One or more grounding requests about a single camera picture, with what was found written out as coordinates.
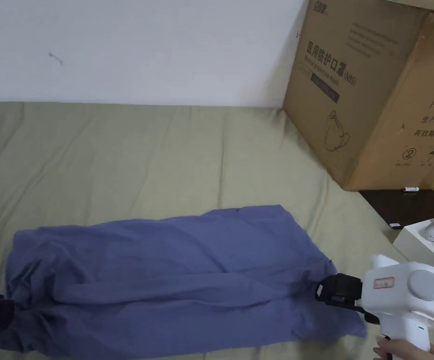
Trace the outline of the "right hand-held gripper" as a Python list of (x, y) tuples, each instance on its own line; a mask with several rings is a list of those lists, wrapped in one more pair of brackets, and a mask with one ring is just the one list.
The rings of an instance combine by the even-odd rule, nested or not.
[(316, 300), (361, 313), (377, 324), (386, 339), (408, 341), (430, 351), (434, 329), (434, 267), (399, 263), (384, 255), (372, 257), (362, 279), (338, 273), (320, 281)]

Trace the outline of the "person's right hand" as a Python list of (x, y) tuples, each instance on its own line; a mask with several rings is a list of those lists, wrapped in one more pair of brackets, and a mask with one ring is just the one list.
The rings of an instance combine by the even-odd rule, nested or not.
[(377, 337), (377, 346), (373, 352), (379, 359), (386, 360), (390, 354), (393, 357), (399, 357), (402, 360), (432, 360), (434, 351), (423, 351), (405, 340), (389, 340), (383, 337)]

